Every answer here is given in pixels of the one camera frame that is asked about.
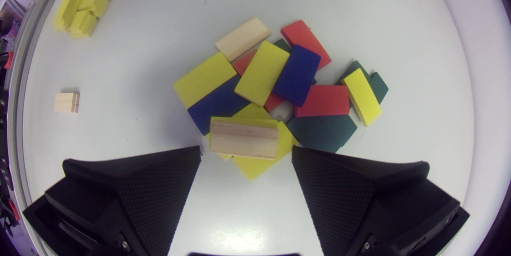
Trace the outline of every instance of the wooden block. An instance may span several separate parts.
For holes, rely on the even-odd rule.
[[[332,153],[341,147],[317,117],[295,117],[286,126],[303,147]]]
[[[376,97],[376,100],[378,103],[382,103],[383,98],[385,98],[385,95],[388,92],[388,87],[381,78],[381,76],[378,74],[378,72],[374,72],[371,75],[371,80],[369,81],[369,85],[371,86],[372,91],[374,92],[374,96]]]
[[[289,52],[291,53],[291,51],[293,50],[289,44],[287,44],[287,42],[284,40],[284,39],[279,39],[277,40],[276,42],[273,43],[276,47],[284,50],[285,52]]]
[[[302,107],[294,107],[295,117],[343,115],[350,112],[344,85],[312,85]]]
[[[298,141],[294,138],[293,134],[282,121],[279,121],[277,129],[279,130],[279,142],[277,144],[275,160],[241,156],[234,156],[232,158],[234,164],[248,180],[256,179],[259,175],[263,174],[263,172],[277,163],[277,161],[290,153],[294,145],[299,145]]]
[[[350,99],[363,125],[369,126],[380,116],[382,110],[362,70],[355,70],[346,76],[342,83],[347,86]]]
[[[371,81],[371,78],[369,77],[369,74],[365,71],[365,69],[362,67],[360,62],[354,61],[354,62],[351,63],[351,65],[348,67],[348,69],[341,75],[341,77],[335,83],[335,85],[342,85],[341,80],[343,80],[346,76],[352,74],[357,69],[361,69],[362,70],[362,72],[363,72],[363,74],[365,76],[365,79],[367,79],[368,82]]]
[[[320,60],[321,56],[318,54],[295,45],[273,87],[273,94],[294,105],[302,106],[309,94]]]
[[[357,125],[349,115],[318,116],[335,140],[343,147],[357,130]]]
[[[236,70],[218,52],[176,81],[173,87],[184,106],[190,108],[235,75]]]
[[[236,156],[275,159],[279,130],[215,121],[211,126],[212,152]]]
[[[219,118],[222,118],[222,119],[229,119],[229,118],[226,118],[226,117],[212,117],[211,118],[211,122],[214,120],[214,119],[219,119]],[[249,105],[247,105],[246,107],[244,107],[243,109],[241,109],[239,112],[237,112],[235,115],[232,116],[232,118],[237,118],[237,119],[243,119],[243,118],[246,118],[246,119],[265,119],[265,120],[271,120],[271,116],[266,112],[266,110],[264,110],[263,107],[260,107],[254,103],[250,103]],[[208,141],[211,141],[211,133],[208,133],[206,134],[206,138],[208,139]],[[222,157],[223,160],[227,160],[229,159],[232,155],[229,155],[229,154],[220,154],[220,156]]]
[[[78,113],[79,100],[80,94],[78,93],[57,93],[55,94],[53,111]]]
[[[254,58],[254,56],[256,55],[256,52],[257,49],[254,49],[251,52],[245,54],[242,58],[232,63],[232,67],[234,67],[234,69],[240,76],[245,73],[245,70],[247,70],[247,67],[252,61],[252,58]]]
[[[242,58],[235,61],[235,63],[232,64],[234,69],[238,72],[239,75],[243,75],[245,73],[245,70],[247,69],[248,65],[256,55],[257,49],[252,50],[251,52],[245,54]],[[284,102],[284,99],[274,95],[271,93],[268,96],[268,99],[264,103],[264,107],[268,112],[272,112],[277,106],[279,106],[281,103]]]
[[[292,47],[300,45],[315,54],[319,54],[321,56],[321,61],[319,62],[318,70],[332,62],[330,56],[328,56],[321,43],[319,43],[316,36],[314,36],[303,20],[285,26],[281,30],[281,33]]]
[[[234,76],[188,108],[188,114],[203,135],[210,132],[212,116],[231,117],[250,104],[234,93],[239,79],[238,75]]]
[[[288,52],[263,41],[236,86],[235,92],[253,103],[263,106],[288,57]]]
[[[253,18],[215,42],[215,46],[231,62],[270,34],[271,31],[258,18]]]

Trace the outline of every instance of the white table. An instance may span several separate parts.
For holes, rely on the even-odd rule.
[[[383,114],[338,153],[429,162],[429,179],[463,201],[474,141],[471,85],[444,0],[111,0],[91,39],[42,28],[28,76],[23,152],[32,200],[63,177],[62,160],[105,160],[202,143],[204,156],[170,255],[321,254],[290,155],[249,182],[207,152],[172,83],[212,56],[213,43],[253,16],[281,37],[303,19],[332,63],[332,84],[352,60],[389,86]],[[53,96],[79,91],[78,114]]]

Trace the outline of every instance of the stacked yellow blocks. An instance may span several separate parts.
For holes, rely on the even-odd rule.
[[[62,0],[53,20],[55,30],[69,32],[72,38],[88,38],[105,15],[108,0]]]

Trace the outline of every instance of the dark green block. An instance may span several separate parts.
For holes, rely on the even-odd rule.
[[[303,147],[332,153],[341,147],[317,117],[295,117],[286,126]]]
[[[276,47],[279,47],[280,49],[282,50],[285,50],[289,53],[291,53],[291,51],[293,50],[289,44],[287,44],[287,42],[284,40],[284,39],[279,39],[277,40],[276,42],[273,43]]]
[[[349,115],[318,116],[319,120],[343,147],[357,130],[357,125]]]
[[[371,81],[369,81],[369,85],[371,86],[371,89],[374,92],[378,103],[382,103],[383,98],[385,98],[385,95],[387,94],[388,87],[378,72],[374,72],[371,75]]]
[[[362,67],[362,65],[358,61],[354,61],[351,63],[350,67],[344,72],[344,74],[339,78],[339,80],[335,83],[335,85],[341,85],[341,80],[345,78],[346,76],[350,75],[352,72],[354,72],[357,69],[362,69],[363,74],[365,75],[365,79],[367,79],[367,82],[371,81],[371,78],[369,77],[369,74],[365,71],[365,69]]]

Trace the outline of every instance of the red block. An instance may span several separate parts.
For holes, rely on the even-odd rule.
[[[346,85],[312,85],[303,106],[294,106],[295,117],[349,113],[350,101]]]
[[[319,54],[321,56],[321,61],[319,62],[318,70],[332,62],[330,56],[328,56],[321,43],[319,43],[316,36],[314,36],[303,20],[285,26],[281,30],[281,33],[292,47],[300,45],[315,54]]]
[[[254,55],[256,54],[257,49],[252,50],[251,52],[245,54],[242,58],[235,61],[232,66],[236,70],[236,72],[241,76],[245,73],[245,70],[247,70],[248,65],[252,61],[252,58],[254,58]],[[284,99],[274,95],[273,93],[268,96],[268,99],[266,100],[266,103],[264,103],[264,107],[266,111],[272,112],[277,106],[279,106],[281,103],[284,102]]]
[[[245,70],[247,70],[247,67],[252,61],[252,58],[254,58],[254,56],[256,55],[256,52],[257,49],[254,49],[232,64],[232,66],[240,76],[242,76],[245,73]]]

